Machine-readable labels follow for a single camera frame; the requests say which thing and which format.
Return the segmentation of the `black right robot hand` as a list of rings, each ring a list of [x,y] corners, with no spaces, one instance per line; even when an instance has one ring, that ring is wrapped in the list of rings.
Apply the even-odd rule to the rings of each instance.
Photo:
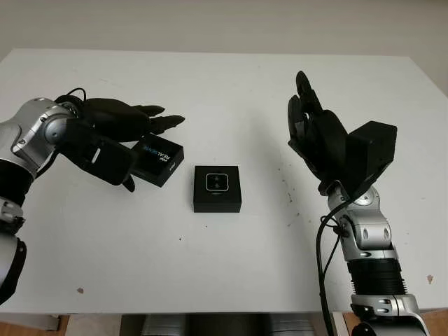
[[[288,145],[323,185],[341,179],[348,135],[339,118],[325,110],[308,77],[299,71],[297,94],[288,102]]]

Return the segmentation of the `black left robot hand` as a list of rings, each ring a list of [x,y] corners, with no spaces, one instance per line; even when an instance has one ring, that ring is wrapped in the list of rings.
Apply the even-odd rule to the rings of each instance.
[[[161,137],[183,116],[117,99],[91,98],[80,107],[80,117],[66,123],[59,151],[84,172],[132,192],[134,177],[161,187],[183,160],[183,147]]]

